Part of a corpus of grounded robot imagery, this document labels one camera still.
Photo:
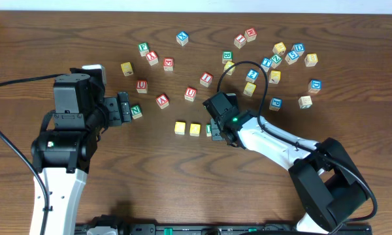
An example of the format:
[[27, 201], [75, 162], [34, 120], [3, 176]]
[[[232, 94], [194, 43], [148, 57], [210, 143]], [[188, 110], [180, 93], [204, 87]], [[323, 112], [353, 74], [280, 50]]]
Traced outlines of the green R block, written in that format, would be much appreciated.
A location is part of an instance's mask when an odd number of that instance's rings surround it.
[[207, 136], [212, 136], [211, 124], [206, 124], [206, 135]]

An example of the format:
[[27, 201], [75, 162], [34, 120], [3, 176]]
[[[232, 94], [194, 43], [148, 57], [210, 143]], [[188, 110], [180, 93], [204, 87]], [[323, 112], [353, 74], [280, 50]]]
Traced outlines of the yellow O block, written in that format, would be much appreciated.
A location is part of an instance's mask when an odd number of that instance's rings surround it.
[[199, 136], [201, 132], [201, 125], [198, 123], [192, 123], [189, 129], [190, 136]]

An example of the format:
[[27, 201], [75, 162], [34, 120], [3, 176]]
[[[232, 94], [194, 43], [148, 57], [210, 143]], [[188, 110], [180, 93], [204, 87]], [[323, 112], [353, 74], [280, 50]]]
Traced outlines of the yellow C block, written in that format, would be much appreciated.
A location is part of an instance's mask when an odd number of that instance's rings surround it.
[[174, 126], [174, 133], [184, 135], [186, 132], [186, 123], [177, 121]]

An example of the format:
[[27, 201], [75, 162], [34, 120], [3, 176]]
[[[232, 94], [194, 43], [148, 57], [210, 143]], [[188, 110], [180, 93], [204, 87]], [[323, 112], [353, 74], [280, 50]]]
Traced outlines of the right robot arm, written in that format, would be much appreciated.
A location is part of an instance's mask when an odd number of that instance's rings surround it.
[[203, 103], [214, 134], [228, 145], [264, 155], [289, 172], [306, 213], [295, 231], [338, 232], [374, 197], [342, 144], [316, 142], [283, 131], [251, 111], [238, 109], [234, 94], [218, 92]]

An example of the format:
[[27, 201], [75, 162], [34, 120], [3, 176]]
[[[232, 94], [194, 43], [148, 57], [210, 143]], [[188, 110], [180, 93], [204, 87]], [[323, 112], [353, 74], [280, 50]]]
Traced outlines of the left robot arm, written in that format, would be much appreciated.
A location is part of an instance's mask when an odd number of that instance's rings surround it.
[[30, 234], [74, 234], [81, 194], [100, 135], [132, 120], [129, 95], [105, 96], [102, 65], [71, 68], [54, 82], [55, 109], [31, 145], [35, 201]]

